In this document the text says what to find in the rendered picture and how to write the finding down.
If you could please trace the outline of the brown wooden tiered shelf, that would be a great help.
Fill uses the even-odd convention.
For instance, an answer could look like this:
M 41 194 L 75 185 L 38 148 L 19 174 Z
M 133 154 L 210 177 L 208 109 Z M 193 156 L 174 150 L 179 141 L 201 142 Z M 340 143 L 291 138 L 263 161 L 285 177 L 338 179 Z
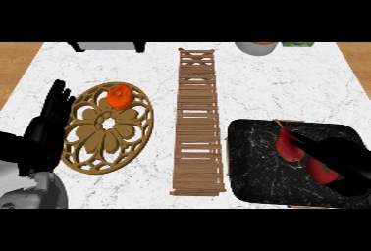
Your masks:
M 174 196 L 225 191 L 214 50 L 179 49 Z

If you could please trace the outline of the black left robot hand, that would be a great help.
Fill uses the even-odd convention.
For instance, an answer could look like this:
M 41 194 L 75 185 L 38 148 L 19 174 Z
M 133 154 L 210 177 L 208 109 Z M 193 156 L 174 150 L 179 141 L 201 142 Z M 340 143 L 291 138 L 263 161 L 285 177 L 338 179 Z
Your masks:
M 19 176 L 52 172 L 59 164 L 74 100 L 65 82 L 58 79 L 49 89 L 40 115 L 32 118 L 24 135 L 0 131 L 0 161 L 18 164 Z

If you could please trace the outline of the red tomato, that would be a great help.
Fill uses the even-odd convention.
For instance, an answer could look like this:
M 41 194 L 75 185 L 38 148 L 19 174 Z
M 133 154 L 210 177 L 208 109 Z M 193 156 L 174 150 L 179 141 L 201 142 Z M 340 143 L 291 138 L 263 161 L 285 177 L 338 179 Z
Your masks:
M 338 177 L 338 173 L 332 171 L 313 157 L 307 158 L 307 172 L 318 184 L 329 184 Z

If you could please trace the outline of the orange fruit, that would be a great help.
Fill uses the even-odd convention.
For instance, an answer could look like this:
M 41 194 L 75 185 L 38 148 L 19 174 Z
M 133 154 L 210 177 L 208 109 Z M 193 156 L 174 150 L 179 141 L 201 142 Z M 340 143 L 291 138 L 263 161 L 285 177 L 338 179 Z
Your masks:
M 126 84 L 117 85 L 108 92 L 108 104 L 117 110 L 124 110 L 133 102 L 133 94 Z

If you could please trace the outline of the grey appliance with black legs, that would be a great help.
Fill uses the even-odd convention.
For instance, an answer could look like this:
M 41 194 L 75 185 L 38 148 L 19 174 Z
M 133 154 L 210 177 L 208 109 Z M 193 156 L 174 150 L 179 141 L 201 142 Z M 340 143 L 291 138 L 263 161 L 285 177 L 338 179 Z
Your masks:
M 145 42 L 69 42 L 75 52 L 86 50 L 134 50 L 137 53 L 145 52 Z

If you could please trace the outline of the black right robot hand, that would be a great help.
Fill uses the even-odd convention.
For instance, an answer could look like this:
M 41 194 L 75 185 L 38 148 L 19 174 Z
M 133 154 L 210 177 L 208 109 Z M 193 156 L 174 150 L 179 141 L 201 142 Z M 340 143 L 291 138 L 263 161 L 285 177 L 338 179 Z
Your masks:
M 294 136 L 290 143 L 343 176 L 327 187 L 341 196 L 366 196 L 371 193 L 371 150 L 341 137 L 315 141 L 297 132 L 290 134 Z

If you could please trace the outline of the grey round pot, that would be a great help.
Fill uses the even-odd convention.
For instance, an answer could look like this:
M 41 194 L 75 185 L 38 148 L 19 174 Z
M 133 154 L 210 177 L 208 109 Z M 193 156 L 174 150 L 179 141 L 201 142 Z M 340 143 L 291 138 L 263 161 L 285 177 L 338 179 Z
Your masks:
M 253 56 L 264 56 L 273 51 L 276 43 L 256 44 L 253 42 L 236 42 L 236 47 Z

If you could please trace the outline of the round tan openwork trivet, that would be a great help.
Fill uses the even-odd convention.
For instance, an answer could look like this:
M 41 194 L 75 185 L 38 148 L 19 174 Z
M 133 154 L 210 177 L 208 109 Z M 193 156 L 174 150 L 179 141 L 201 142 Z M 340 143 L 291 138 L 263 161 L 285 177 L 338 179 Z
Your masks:
M 120 84 L 130 87 L 133 94 L 124 110 L 108 104 L 108 92 Z M 83 174 L 108 174 L 137 157 L 152 129 L 154 108 L 140 88 L 126 82 L 99 84 L 74 101 L 60 160 Z

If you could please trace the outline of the black marble tray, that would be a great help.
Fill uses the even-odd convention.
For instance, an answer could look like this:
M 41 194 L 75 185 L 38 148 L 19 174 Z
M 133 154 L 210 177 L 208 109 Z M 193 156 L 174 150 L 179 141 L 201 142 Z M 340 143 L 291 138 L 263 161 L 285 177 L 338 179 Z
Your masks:
M 236 198 L 250 203 L 371 209 L 371 194 L 344 197 L 315 183 L 306 158 L 287 162 L 276 153 L 281 126 L 238 119 L 227 126 L 229 179 Z

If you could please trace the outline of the red pear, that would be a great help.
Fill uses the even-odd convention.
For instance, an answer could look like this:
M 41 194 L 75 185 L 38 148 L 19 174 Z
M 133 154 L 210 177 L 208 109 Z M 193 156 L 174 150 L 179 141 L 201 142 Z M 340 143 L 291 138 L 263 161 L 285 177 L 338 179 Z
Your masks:
M 293 139 L 290 129 L 282 125 L 279 120 L 275 120 L 275 122 L 279 125 L 279 133 L 275 140 L 278 155 L 287 162 L 298 162 L 304 157 L 304 151 L 290 143 Z

